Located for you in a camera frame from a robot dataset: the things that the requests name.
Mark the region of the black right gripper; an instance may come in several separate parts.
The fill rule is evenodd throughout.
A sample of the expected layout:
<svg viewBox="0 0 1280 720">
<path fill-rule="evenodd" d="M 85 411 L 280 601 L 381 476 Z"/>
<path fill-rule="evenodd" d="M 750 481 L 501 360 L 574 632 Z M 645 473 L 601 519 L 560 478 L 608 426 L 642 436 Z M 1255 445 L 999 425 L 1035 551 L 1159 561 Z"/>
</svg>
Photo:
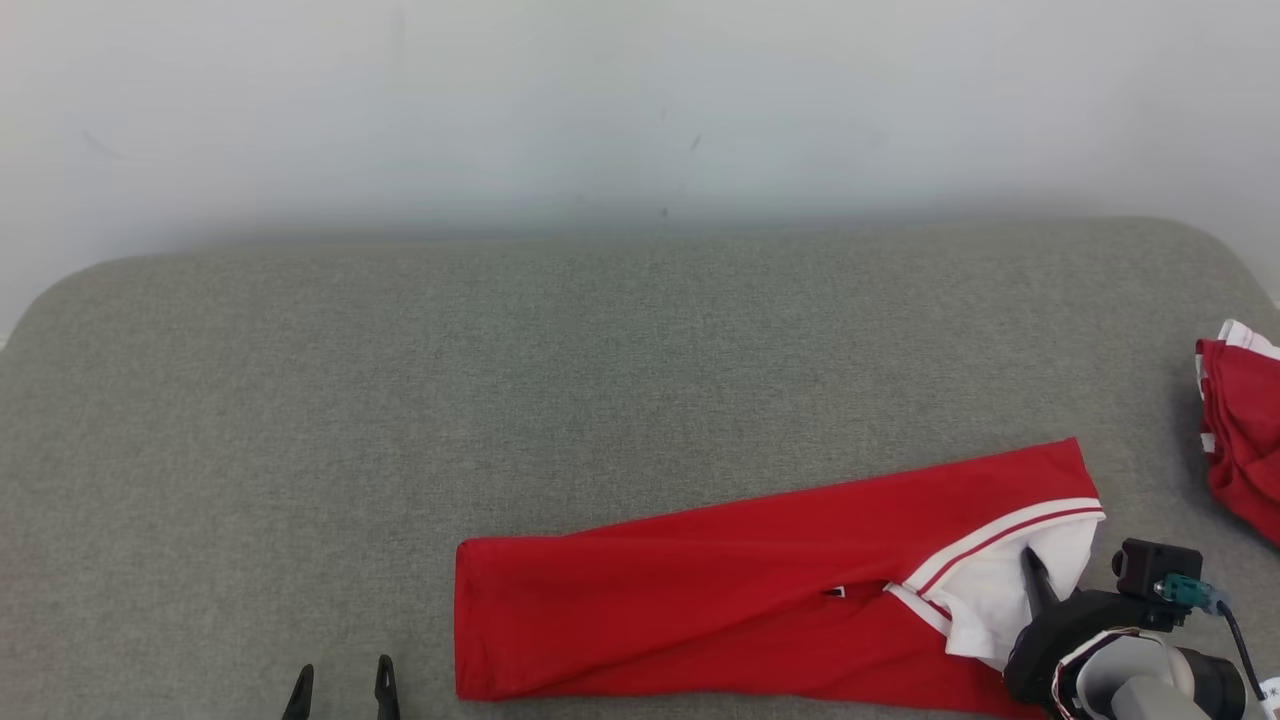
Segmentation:
<svg viewBox="0 0 1280 720">
<path fill-rule="evenodd" d="M 1100 633 L 1135 628 L 1172 632 L 1189 609 L 1102 591 L 1079 591 L 1060 602 L 1050 571 L 1032 548 L 1021 551 L 1021 570 L 1030 615 L 1004 669 L 1004 684 L 1019 703 L 1051 706 L 1051 682 L 1068 655 Z"/>
</svg>

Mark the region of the red shorts with white band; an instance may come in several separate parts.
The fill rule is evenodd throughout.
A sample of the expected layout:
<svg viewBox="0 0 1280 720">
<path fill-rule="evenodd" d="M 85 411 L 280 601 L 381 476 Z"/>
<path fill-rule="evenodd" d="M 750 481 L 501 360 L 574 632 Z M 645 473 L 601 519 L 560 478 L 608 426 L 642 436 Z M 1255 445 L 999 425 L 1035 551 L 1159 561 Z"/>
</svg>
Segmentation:
<svg viewBox="0 0 1280 720">
<path fill-rule="evenodd" d="M 1280 346 L 1228 319 L 1196 370 L 1210 492 L 1280 548 Z"/>
</svg>

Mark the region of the red jersey with white sleeves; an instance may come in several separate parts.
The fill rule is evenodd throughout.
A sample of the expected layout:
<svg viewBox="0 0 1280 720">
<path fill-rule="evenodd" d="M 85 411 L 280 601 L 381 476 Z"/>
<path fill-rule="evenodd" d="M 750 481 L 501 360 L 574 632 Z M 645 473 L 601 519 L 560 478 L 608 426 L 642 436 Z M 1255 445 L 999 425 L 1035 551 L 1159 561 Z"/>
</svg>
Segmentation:
<svg viewBox="0 0 1280 720">
<path fill-rule="evenodd" d="M 1074 439 L 582 530 L 465 541 L 462 700 L 781 694 L 1029 717 L 1021 552 L 1068 594 L 1105 519 Z"/>
</svg>

